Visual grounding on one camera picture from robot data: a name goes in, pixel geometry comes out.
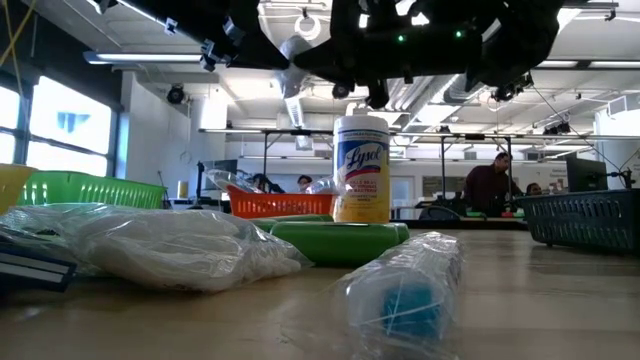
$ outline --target plastic bag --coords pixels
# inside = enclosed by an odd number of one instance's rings
[[[291,244],[215,211],[79,204],[10,212],[20,213],[60,234],[77,258],[153,288],[215,292],[311,265]]]
[[[349,184],[339,186],[338,184],[336,184],[332,176],[328,176],[312,182],[305,189],[305,192],[307,194],[344,195],[349,190],[351,190],[351,186]]]
[[[77,205],[55,204],[49,205],[62,213]],[[96,266],[79,259],[69,248],[69,242],[45,225],[26,213],[10,211],[0,216],[0,241],[27,248],[42,256],[72,262],[77,264],[76,276],[111,276]]]
[[[229,186],[235,186],[244,192],[262,194],[260,189],[249,182],[240,179],[236,174],[232,174],[228,171],[209,170],[207,171],[207,177],[223,191],[228,191]]]
[[[295,305],[283,334],[332,359],[453,359],[444,338],[461,263],[455,238],[413,237]]]

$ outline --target plastic bottle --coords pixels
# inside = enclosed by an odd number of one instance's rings
[[[333,130],[333,176],[345,189],[336,199],[336,222],[389,222],[389,127],[374,116],[344,116]]]

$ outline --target orange basket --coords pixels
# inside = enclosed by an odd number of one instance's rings
[[[251,194],[228,186],[231,212],[244,219],[286,215],[325,215],[331,213],[333,195],[328,194]]]

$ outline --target yellow container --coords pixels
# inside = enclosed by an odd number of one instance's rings
[[[22,165],[0,164],[0,215],[18,202],[24,184],[36,170]]]
[[[343,190],[334,206],[336,222],[389,222],[390,170],[387,121],[343,116],[334,123],[333,176]]]

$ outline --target ceiling light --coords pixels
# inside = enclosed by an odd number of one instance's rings
[[[360,20],[358,20],[358,26],[361,29],[364,29],[367,27],[367,22],[369,21],[369,15],[360,15]]]
[[[258,129],[200,129],[200,132],[208,133],[226,133],[226,134],[260,134],[262,130]]]
[[[264,156],[257,156],[257,155],[240,155],[240,159],[256,159],[256,160],[264,160]],[[281,159],[281,156],[267,156],[267,159]]]
[[[593,61],[590,68],[635,69],[640,68],[640,61]]]
[[[199,63],[200,54],[96,53],[87,51],[84,57],[90,64],[122,63]]]
[[[578,65],[577,61],[547,60],[536,66],[538,68],[572,68]]]
[[[369,21],[369,15],[362,14],[360,15],[360,19],[358,20],[358,26],[361,29],[364,29],[367,27],[368,21]],[[418,14],[418,16],[411,18],[411,25],[413,26],[422,26],[427,24],[429,24],[429,19],[427,19],[427,17],[424,16],[424,14],[422,13]]]
[[[284,156],[288,160],[331,160],[320,156]]]

